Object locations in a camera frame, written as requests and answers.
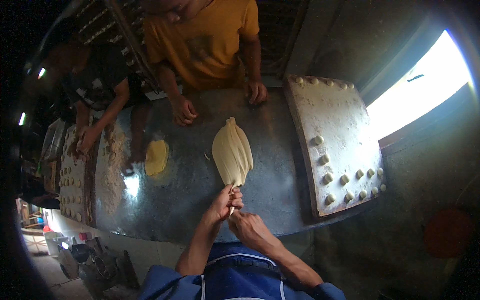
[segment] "hand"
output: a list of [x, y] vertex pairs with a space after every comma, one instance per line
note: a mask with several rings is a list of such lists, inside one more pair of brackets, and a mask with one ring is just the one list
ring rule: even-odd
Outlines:
[[173, 121], [180, 126], [186, 126], [193, 123], [198, 114], [193, 104], [183, 95], [169, 97], [173, 109]]
[[268, 91], [261, 80], [249, 79], [245, 84], [245, 96], [248, 97], [249, 90], [252, 91], [250, 104], [260, 104], [268, 99]]
[[88, 150], [92, 148], [99, 134], [100, 133], [95, 127], [85, 126], [81, 128], [78, 134], [81, 143], [77, 145], [77, 152], [87, 154]]
[[223, 221], [230, 215], [230, 207], [241, 209], [242, 193], [238, 187], [232, 189], [232, 185], [226, 185], [218, 196], [213, 200], [212, 205], [207, 212], [211, 213], [216, 221]]
[[228, 227], [245, 246], [264, 255], [283, 246], [258, 215], [234, 211], [228, 218]]

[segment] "pulled dough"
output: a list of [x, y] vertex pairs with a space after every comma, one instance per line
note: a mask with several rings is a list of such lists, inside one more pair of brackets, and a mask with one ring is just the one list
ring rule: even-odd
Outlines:
[[215, 136], [212, 156], [225, 185], [233, 187], [245, 184], [249, 170], [253, 169], [253, 157], [245, 132], [230, 117], [227, 124]]

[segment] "fluorescent light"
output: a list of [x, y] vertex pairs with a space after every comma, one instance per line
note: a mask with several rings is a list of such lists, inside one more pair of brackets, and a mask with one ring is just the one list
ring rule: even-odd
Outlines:
[[45, 68], [42, 68], [42, 69], [40, 70], [40, 73], [38, 73], [37, 79], [40, 79], [40, 77], [42, 77], [43, 74], [45, 74]]
[[23, 112], [23, 113], [22, 113], [22, 116], [20, 117], [20, 121], [18, 121], [18, 125], [19, 125], [19, 126], [22, 126], [22, 125], [24, 124], [25, 117], [26, 117], [26, 115], [25, 115], [25, 113]]

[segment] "wooden board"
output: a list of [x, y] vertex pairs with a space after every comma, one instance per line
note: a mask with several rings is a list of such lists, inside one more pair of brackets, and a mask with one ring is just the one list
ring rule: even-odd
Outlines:
[[[302, 76], [302, 83], [297, 76], [289, 75], [284, 82], [284, 90], [295, 123], [303, 152], [312, 203], [312, 212], [316, 217], [327, 216], [373, 199], [372, 188], [380, 191], [385, 175], [378, 176], [382, 167], [382, 154], [378, 141], [370, 135], [370, 118], [365, 104], [349, 82]], [[315, 136], [320, 135], [324, 142], [317, 145]], [[322, 162], [324, 154], [330, 155], [330, 161]], [[372, 168], [375, 174], [368, 176]], [[356, 172], [362, 169], [365, 175], [357, 179]], [[325, 183], [327, 172], [334, 175], [334, 180]], [[343, 185], [340, 181], [346, 174], [350, 181]], [[361, 190], [367, 191], [367, 197], [361, 199]], [[347, 201], [347, 192], [354, 198]], [[328, 195], [332, 193], [336, 200], [328, 204]]]

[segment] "blue shirt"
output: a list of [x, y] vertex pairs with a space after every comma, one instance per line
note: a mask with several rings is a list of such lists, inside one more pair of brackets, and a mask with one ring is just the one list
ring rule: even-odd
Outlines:
[[309, 294], [295, 290], [275, 262], [241, 243], [213, 246], [202, 275], [184, 276], [153, 265], [138, 299], [296, 299], [344, 300], [331, 283], [317, 285]]

